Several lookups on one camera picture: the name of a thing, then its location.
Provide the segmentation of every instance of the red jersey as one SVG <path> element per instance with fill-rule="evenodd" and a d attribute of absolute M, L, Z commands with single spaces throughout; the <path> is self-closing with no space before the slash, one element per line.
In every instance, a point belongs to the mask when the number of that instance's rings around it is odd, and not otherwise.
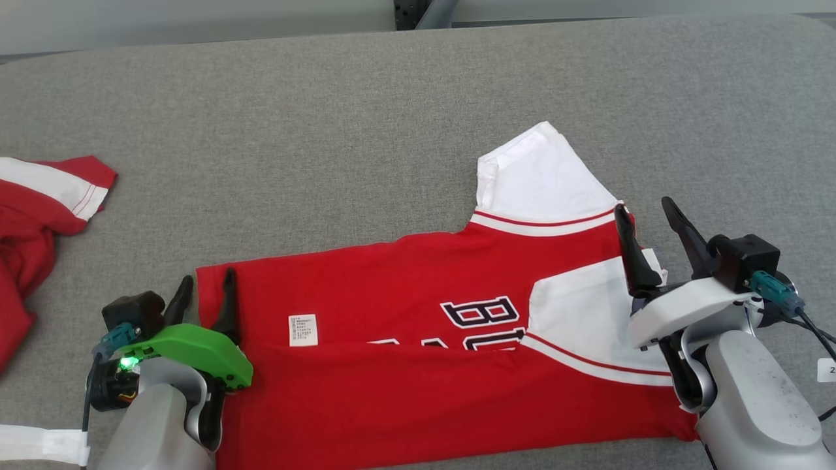
<path fill-rule="evenodd" d="M 626 339 L 617 200 L 548 123 L 480 158 L 478 180 L 458 233 L 198 269 L 203 324 L 236 269 L 255 368 L 227 401 L 220 470 L 696 437 L 661 353 Z"/>
<path fill-rule="evenodd" d="M 115 178 L 94 156 L 42 162 L 0 157 L 0 372 L 34 322 L 23 300 L 52 271 L 53 233 L 84 230 Z"/>

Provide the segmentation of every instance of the white strap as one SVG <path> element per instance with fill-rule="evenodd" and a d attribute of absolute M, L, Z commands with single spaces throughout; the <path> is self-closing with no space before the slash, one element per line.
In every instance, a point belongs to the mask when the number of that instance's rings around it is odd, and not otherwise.
<path fill-rule="evenodd" d="M 79 429 L 0 425 L 0 461 L 53 460 L 87 466 L 87 433 Z"/>

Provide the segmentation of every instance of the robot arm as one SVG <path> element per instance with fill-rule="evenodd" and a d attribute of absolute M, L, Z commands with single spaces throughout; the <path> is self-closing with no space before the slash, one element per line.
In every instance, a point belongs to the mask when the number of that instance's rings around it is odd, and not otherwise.
<path fill-rule="evenodd" d="M 693 280 L 657 287 L 640 257 L 632 220 L 616 209 L 628 289 L 635 298 L 628 335 L 658 345 L 683 409 L 716 470 L 836 470 L 822 427 L 796 386 L 755 336 L 764 304 L 758 279 L 777 270 L 780 252 L 754 235 L 706 243 L 670 198 L 662 200 L 694 267 Z"/>
<path fill-rule="evenodd" d="M 153 293 L 118 299 L 102 311 L 109 330 L 143 332 L 119 349 L 120 360 L 99 365 L 91 377 L 97 410 L 128 408 L 102 470 L 214 468 L 224 397 L 250 385 L 252 364 L 237 347 L 235 271 L 227 271 L 224 302 L 211 329 L 182 323 L 191 287 L 191 277 L 184 278 L 161 317 L 161 299 Z"/>

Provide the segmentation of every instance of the white tag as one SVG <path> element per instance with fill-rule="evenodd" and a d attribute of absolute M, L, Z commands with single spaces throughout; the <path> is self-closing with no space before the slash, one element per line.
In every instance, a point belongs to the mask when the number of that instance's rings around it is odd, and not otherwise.
<path fill-rule="evenodd" d="M 288 326 L 290 327 L 291 346 L 315 346 L 319 344 L 315 314 L 290 315 Z"/>
<path fill-rule="evenodd" d="M 818 381 L 836 382 L 836 362 L 829 357 L 818 360 Z"/>

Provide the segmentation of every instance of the gray fabric surface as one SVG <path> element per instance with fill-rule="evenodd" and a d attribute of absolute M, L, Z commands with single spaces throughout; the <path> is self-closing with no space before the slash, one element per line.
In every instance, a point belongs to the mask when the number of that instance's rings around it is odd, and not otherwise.
<path fill-rule="evenodd" d="M 83 234 L 59 239 L 28 301 L 40 320 L 0 377 L 0 422 L 79 425 L 99 311 L 120 295 L 168 298 L 209 263 L 463 227 L 476 159 L 540 120 L 629 203 L 673 280 L 689 272 L 664 195 L 706 235 L 779 246 L 811 314 L 836 332 L 836 31 L 818 21 L 620 19 L 61 54 L 0 67 L 0 154 L 95 154 L 120 179 Z M 836 404 L 815 381 L 824 352 L 810 334 L 760 336 L 817 411 Z M 93 463 L 119 419 L 94 412 Z M 824 428 L 833 442 L 836 420 Z M 709 464 L 699 444 L 660 440 L 412 468 L 474 467 Z"/>

